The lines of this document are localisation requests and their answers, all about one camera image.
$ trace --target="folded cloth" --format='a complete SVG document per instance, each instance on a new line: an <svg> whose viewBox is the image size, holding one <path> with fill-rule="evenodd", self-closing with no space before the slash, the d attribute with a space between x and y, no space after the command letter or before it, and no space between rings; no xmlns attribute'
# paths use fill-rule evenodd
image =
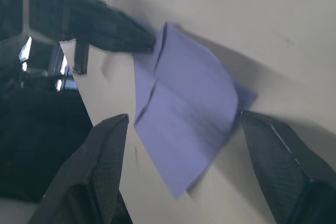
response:
<svg viewBox="0 0 336 224"><path fill-rule="evenodd" d="M237 110L248 108L256 95L169 23L158 32L152 54L134 57L134 72L135 129L177 198L206 170Z"/></svg>

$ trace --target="table surface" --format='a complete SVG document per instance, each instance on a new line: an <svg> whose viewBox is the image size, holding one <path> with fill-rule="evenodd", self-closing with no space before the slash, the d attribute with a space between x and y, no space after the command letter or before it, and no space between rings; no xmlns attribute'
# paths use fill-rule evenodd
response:
<svg viewBox="0 0 336 224"><path fill-rule="evenodd" d="M105 0L159 28L180 24L242 84L252 110L291 122L334 169L336 0ZM73 43L62 45L72 65ZM175 200L134 127L133 59L90 48L88 74L75 77L93 124L130 115L120 189L133 222L275 223L239 129L199 182Z"/></svg>

